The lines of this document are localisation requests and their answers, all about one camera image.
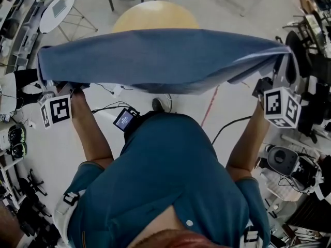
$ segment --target shoe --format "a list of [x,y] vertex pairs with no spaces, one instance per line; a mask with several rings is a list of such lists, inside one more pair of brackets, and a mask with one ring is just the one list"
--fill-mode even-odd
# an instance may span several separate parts
[[159,98],[154,98],[152,101],[153,111],[164,112],[163,104]]

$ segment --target metal stand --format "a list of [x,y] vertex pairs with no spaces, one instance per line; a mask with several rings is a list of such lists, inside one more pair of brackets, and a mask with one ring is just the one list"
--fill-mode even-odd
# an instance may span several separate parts
[[[67,39],[67,41],[73,41],[73,37],[74,37],[74,35],[76,34],[76,31],[77,31],[78,27],[89,28],[89,29],[94,30],[95,32],[98,31],[98,29],[97,29],[97,28],[91,23],[91,21],[88,20],[88,19],[87,19],[87,18],[86,18],[86,17],[85,17],[80,11],[78,11],[78,9],[77,9],[75,6],[73,6],[72,8],[73,8],[74,10],[76,10],[76,11],[78,12],[78,14],[68,14],[68,16],[72,15],[72,16],[75,16],[75,17],[80,17],[80,20],[79,20],[78,24],[76,24],[76,23],[72,23],[72,22],[68,22],[68,21],[62,21],[63,23],[68,23],[68,24],[72,24],[72,25],[75,25],[75,26],[76,26],[76,29],[75,29],[75,31],[74,31],[74,33],[73,33],[71,39],[68,38],[68,36],[65,34],[65,32],[63,31],[63,29],[61,28],[60,25],[57,26],[58,29],[59,29],[59,30],[61,31],[61,33],[63,34],[63,36]],[[83,19],[85,19],[85,20],[88,22],[88,24],[90,24],[92,27],[88,27],[88,26],[81,25],[81,21],[82,21]]]

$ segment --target blue cloth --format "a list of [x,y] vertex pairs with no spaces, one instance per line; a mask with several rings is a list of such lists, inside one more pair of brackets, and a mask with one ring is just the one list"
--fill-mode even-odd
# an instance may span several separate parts
[[249,219],[269,244],[257,181],[234,183],[202,128],[185,115],[146,120],[106,170],[82,164],[67,192],[82,189],[68,228],[75,247],[125,248],[170,205],[184,226],[217,244],[238,247]]
[[198,94],[257,71],[267,74],[289,52],[271,40],[214,30],[132,30],[43,47],[38,68],[44,80]]

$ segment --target white round table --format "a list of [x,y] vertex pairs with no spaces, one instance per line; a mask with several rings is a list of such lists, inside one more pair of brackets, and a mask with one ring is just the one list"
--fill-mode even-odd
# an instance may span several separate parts
[[[40,20],[40,24],[39,24],[39,30],[41,33],[49,33],[51,32],[53,29],[57,28],[62,32],[62,34],[65,36],[65,38],[68,41],[71,41],[68,36],[65,34],[65,32],[63,31],[63,29],[60,27],[60,24],[62,22],[64,23],[68,23],[68,24],[72,24],[72,25],[76,25],[76,26],[82,26],[82,27],[86,27],[89,29],[93,29],[95,32],[98,31],[98,29],[81,13],[77,10],[77,8],[74,6],[74,1],[75,0],[64,0],[65,4],[66,4],[66,8],[61,11],[56,17],[54,16],[54,12],[53,12],[53,7],[56,5],[56,3],[58,3],[60,0],[54,0],[48,7],[47,9],[44,11],[41,20]],[[71,23],[71,22],[67,22],[64,21],[64,19],[66,18],[67,15],[71,15],[69,14],[71,9],[74,8],[80,15],[72,15],[72,16],[77,16],[80,17],[81,19],[85,19],[93,28],[91,27],[87,27],[87,26],[83,26],[80,25],[80,22],[78,24],[75,23]]]

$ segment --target teal t-shirt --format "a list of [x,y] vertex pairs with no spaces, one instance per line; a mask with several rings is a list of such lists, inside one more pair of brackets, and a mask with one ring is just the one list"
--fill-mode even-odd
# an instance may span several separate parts
[[257,181],[235,183],[202,128],[185,115],[149,118],[105,170],[81,164],[67,192],[83,189],[68,227],[74,247],[126,248],[170,205],[184,226],[216,244],[239,247],[249,219],[269,244]]

